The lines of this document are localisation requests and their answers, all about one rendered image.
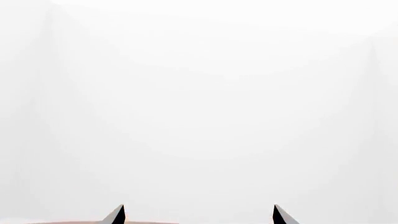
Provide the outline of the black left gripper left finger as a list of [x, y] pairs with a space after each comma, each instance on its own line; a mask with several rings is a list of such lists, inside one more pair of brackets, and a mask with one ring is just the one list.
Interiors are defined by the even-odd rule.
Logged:
[[101, 220], [101, 224], [124, 224], [125, 219], [124, 205], [119, 205], [108, 216]]

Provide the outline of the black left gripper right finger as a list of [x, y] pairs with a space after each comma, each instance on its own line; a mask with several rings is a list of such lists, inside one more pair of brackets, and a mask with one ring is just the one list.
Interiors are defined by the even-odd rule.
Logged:
[[300, 224], [277, 204], [274, 205], [272, 219], [273, 224]]

